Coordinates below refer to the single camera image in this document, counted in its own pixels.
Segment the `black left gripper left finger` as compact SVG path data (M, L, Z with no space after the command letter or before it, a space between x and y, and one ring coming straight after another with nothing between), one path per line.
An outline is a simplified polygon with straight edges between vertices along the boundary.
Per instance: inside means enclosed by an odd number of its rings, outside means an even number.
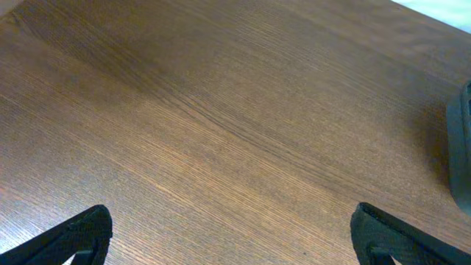
M9 265L103 265L113 237L113 221L104 205L95 205L1 254Z

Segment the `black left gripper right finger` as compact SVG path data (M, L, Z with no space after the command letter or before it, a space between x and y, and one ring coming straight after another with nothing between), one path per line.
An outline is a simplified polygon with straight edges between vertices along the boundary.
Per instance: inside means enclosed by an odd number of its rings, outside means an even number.
M367 202L352 214L350 232L360 265L470 264L470 254Z

